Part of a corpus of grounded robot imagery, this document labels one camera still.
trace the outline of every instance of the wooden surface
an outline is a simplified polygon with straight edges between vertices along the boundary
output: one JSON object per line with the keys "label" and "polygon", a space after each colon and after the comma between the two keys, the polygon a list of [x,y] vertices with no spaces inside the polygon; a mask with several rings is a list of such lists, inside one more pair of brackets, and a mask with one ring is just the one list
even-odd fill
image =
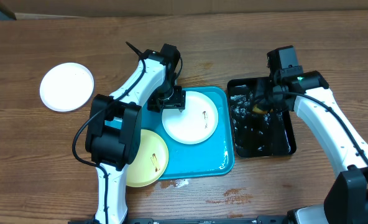
{"label": "wooden surface", "polygon": [[[71,113],[39,98],[44,74],[63,62],[93,73],[94,94],[119,88],[137,65],[136,47],[176,45],[183,86],[226,89],[234,78],[267,76],[266,53],[293,44],[305,71],[319,70],[368,142],[368,11],[121,17],[0,22],[0,223],[66,223],[97,208],[96,171],[71,154],[90,103]],[[286,214],[323,203],[333,170],[292,113],[297,152],[236,158],[229,174],[127,189],[130,217],[226,218]],[[79,140],[81,157],[90,159]]]}
{"label": "wooden surface", "polygon": [[15,13],[82,17],[368,9],[368,0],[0,0],[0,4]]}

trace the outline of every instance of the yellow object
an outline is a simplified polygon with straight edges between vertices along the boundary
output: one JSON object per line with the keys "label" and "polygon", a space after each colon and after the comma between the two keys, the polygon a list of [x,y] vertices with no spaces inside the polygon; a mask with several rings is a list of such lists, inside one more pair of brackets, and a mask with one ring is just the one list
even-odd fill
{"label": "yellow object", "polygon": [[129,187],[143,187],[155,182],[165,172],[169,151],[165,141],[155,132],[142,129],[140,148],[127,169]]}

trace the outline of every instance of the black tray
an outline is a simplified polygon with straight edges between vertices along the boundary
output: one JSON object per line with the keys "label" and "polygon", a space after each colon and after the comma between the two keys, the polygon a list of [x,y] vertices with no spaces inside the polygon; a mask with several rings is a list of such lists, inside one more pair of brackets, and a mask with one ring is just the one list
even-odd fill
{"label": "black tray", "polygon": [[257,81],[267,82],[268,79],[244,78],[227,84],[229,117],[238,156],[282,156],[296,151],[289,111],[255,114],[250,109]]}

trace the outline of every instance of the plate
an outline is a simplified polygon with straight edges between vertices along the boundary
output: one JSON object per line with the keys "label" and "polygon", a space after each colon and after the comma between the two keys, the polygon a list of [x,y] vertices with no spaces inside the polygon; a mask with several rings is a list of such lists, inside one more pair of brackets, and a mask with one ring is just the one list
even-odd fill
{"label": "plate", "polygon": [[94,79],[78,63],[63,63],[52,68],[40,84],[40,98],[54,111],[67,112],[83,106],[91,97]]}
{"label": "plate", "polygon": [[165,141],[155,132],[142,129],[140,148],[127,169],[129,187],[143,187],[155,182],[165,172],[169,152]]}
{"label": "plate", "polygon": [[218,124],[216,105],[206,95],[187,91],[185,110],[163,110],[162,124],[166,133],[183,144],[198,144],[207,140]]}

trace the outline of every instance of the white plate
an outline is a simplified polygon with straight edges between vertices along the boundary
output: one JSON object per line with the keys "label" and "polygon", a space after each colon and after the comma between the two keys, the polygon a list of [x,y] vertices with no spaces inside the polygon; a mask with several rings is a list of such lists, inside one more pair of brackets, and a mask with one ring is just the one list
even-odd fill
{"label": "white plate", "polygon": [[202,93],[187,91],[185,110],[163,110],[162,124],[167,134],[184,144],[207,140],[216,130],[219,120],[216,105]]}
{"label": "white plate", "polygon": [[40,84],[40,98],[54,111],[66,112],[84,105],[93,93],[91,72],[78,63],[63,63],[52,68]]}

